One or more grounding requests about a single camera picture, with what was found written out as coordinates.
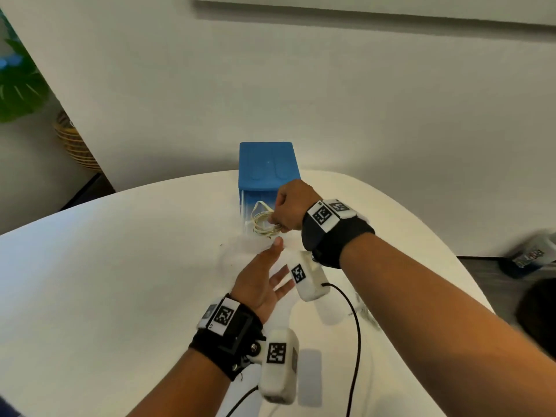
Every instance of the wrist strap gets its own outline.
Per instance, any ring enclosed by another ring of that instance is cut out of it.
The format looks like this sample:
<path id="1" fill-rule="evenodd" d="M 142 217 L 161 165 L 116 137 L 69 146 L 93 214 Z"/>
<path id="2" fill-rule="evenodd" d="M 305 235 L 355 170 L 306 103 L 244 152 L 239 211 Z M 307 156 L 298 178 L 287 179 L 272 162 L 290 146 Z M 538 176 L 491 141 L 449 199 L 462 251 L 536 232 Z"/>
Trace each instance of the wrist strap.
<path id="1" fill-rule="evenodd" d="M 301 239 L 323 266 L 340 268 L 340 255 L 354 238 L 375 230 L 360 215 L 337 199 L 316 202 L 303 217 Z"/>
<path id="2" fill-rule="evenodd" d="M 189 348 L 197 350 L 234 380 L 251 362 L 251 345 L 264 340 L 262 322 L 247 306 L 226 294 L 211 304 L 197 325 Z"/>

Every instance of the blue box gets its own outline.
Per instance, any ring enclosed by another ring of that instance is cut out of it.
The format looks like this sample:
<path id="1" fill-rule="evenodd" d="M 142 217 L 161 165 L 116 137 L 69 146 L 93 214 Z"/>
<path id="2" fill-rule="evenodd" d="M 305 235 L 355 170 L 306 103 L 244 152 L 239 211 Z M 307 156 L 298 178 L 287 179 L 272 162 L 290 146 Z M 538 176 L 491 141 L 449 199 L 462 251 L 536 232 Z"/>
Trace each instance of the blue box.
<path id="1" fill-rule="evenodd" d="M 280 186 L 301 178 L 291 142 L 242 142 L 237 183 L 242 216 L 262 200 L 275 207 Z"/>

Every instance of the round table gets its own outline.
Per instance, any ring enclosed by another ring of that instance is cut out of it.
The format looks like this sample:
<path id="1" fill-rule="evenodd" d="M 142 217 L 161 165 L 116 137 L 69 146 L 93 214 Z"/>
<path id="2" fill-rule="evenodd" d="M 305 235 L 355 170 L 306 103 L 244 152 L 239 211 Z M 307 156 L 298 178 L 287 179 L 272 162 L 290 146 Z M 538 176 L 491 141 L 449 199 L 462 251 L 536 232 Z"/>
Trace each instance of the round table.
<path id="1" fill-rule="evenodd" d="M 347 175 L 301 175 L 490 308 L 454 254 L 403 206 Z M 237 171 L 116 193 L 0 236 L 0 395 L 28 416 L 126 415 L 187 349 L 209 302 L 269 243 L 254 237 L 242 234 Z M 286 235 L 285 245 L 301 249 L 299 233 Z M 358 301 L 341 271 L 326 274 Z M 360 321 L 352 415 L 443 415 L 384 333 Z M 344 299 L 331 292 L 305 303 L 294 290 L 266 328 L 283 325 L 300 341 L 298 400 L 274 405 L 254 394 L 237 417 L 344 415 L 356 353 Z M 257 383 L 259 371 L 252 365 L 232 383 L 219 416 Z"/>

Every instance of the hand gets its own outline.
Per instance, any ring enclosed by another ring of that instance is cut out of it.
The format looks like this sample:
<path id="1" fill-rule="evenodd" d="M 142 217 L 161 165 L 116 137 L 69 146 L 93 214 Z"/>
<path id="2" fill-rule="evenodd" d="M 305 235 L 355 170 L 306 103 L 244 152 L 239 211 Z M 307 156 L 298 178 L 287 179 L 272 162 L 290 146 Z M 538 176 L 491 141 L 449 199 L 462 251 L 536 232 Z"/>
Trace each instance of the hand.
<path id="1" fill-rule="evenodd" d="M 301 230 L 305 213 L 323 198 L 302 180 L 293 180 L 278 190 L 276 208 L 268 219 L 271 224 L 281 224 L 282 232 Z"/>
<path id="2" fill-rule="evenodd" d="M 234 300 L 253 310 L 262 323 L 268 321 L 276 303 L 295 286 L 294 280 L 289 280 L 282 287 L 274 290 L 288 274 L 287 266 L 283 266 L 268 278 L 268 272 L 280 257 L 282 250 L 284 250 L 284 241 L 281 237 L 276 237 L 270 248 L 260 252 L 240 272 L 230 292 Z"/>

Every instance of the woven basket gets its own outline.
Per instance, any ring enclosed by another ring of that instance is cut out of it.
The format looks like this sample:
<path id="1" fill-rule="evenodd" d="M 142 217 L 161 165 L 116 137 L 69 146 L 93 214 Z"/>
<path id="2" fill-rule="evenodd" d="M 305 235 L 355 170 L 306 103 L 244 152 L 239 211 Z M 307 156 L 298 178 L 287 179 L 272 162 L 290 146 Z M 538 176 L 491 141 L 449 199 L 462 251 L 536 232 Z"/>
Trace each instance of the woven basket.
<path id="1" fill-rule="evenodd" d="M 61 111 L 58 114 L 56 123 L 54 123 L 54 130 L 58 133 L 58 137 L 62 140 L 66 151 L 76 162 L 85 168 L 102 172 L 101 167 L 98 166 L 93 154 L 89 151 L 83 139 L 81 139 L 79 132 L 77 132 L 65 111 Z"/>

